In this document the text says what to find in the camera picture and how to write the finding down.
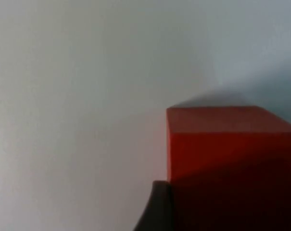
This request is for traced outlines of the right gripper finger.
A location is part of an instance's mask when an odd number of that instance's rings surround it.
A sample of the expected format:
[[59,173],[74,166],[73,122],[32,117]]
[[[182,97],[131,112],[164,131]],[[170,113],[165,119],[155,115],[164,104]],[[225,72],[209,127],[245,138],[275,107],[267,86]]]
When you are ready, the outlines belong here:
[[147,205],[138,220],[135,231],[172,231],[172,191],[170,183],[155,180]]

